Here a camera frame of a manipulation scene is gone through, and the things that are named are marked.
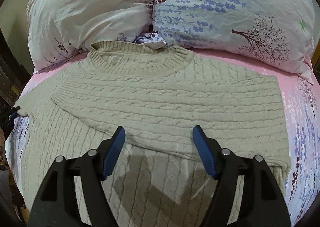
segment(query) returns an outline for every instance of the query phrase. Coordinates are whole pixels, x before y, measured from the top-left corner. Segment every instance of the sweater collar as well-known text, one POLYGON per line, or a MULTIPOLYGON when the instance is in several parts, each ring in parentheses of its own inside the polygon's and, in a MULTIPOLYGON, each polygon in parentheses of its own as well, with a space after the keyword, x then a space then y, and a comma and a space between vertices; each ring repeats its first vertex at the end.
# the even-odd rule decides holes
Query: sweater collar
POLYGON ((130 42, 101 41, 91 44, 88 57, 104 73, 154 77, 185 69, 194 53, 180 46, 152 50, 130 42))

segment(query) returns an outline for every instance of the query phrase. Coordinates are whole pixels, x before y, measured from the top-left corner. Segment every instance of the blue gripper pad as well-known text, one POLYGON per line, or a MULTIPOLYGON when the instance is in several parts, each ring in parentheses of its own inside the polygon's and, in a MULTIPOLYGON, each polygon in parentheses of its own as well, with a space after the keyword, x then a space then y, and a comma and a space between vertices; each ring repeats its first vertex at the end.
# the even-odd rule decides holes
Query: blue gripper pad
POLYGON ((103 160, 103 171, 102 176, 103 179, 106 180, 108 176, 110 176, 115 169, 116 163, 118 161, 120 152, 124 145, 125 141, 125 130, 124 128, 120 128, 118 134, 116 135, 107 155, 103 160))
POLYGON ((215 169, 214 156, 205 142, 206 136, 203 136, 198 126, 195 126, 192 131, 192 137, 205 171, 214 178, 217 175, 217 171, 215 169))

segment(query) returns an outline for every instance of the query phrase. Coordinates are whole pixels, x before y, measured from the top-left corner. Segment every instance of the pink bed sheet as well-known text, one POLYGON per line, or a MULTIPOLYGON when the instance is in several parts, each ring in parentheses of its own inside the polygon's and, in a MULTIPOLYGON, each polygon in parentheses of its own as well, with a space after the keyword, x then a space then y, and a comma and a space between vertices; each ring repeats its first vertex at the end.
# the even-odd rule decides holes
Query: pink bed sheet
MULTIPOLYGON (((218 50, 193 49, 199 55, 218 58, 229 63, 245 66, 256 72, 275 75, 285 109, 287 131, 289 134, 289 149, 292 161, 291 171, 286 182, 286 202, 292 224, 294 225, 307 211, 320 190, 320 86, 311 71, 314 85, 292 74, 266 65, 248 57, 218 50)), ((33 89, 46 78, 57 73, 64 67, 82 60, 86 55, 78 55, 69 62, 51 68, 40 74, 34 74, 26 85, 22 95, 33 89)), ((16 183, 21 185, 21 154, 28 131, 28 118, 17 118, 15 130, 7 141, 7 158, 16 183)))

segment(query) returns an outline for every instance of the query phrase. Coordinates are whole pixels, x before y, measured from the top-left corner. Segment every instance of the wall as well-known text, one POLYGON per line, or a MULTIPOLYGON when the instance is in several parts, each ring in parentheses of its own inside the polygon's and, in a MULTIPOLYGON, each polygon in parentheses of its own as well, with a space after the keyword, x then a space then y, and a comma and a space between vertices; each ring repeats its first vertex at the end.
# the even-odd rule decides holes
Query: wall
POLYGON ((33 74, 33 63, 28 48, 26 8, 29 0, 5 0, 0 7, 0 28, 14 57, 33 74))

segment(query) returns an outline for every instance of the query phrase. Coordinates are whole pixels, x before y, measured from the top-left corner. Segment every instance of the sweater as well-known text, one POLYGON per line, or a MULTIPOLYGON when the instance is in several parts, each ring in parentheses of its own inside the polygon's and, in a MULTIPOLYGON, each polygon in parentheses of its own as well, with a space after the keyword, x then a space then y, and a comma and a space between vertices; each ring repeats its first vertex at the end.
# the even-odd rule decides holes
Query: sweater
MULTIPOLYGON (((29 116, 22 154, 28 209, 56 156, 82 156, 118 125, 126 143, 103 188, 120 226, 200 224, 216 182, 192 141, 197 124, 238 156, 262 155, 282 191, 290 170, 277 78, 179 46, 92 44, 86 59, 48 78, 16 106, 29 116)), ((241 185, 240 177, 229 222, 237 219, 241 185)), ((88 223, 79 181, 76 192, 88 223)))

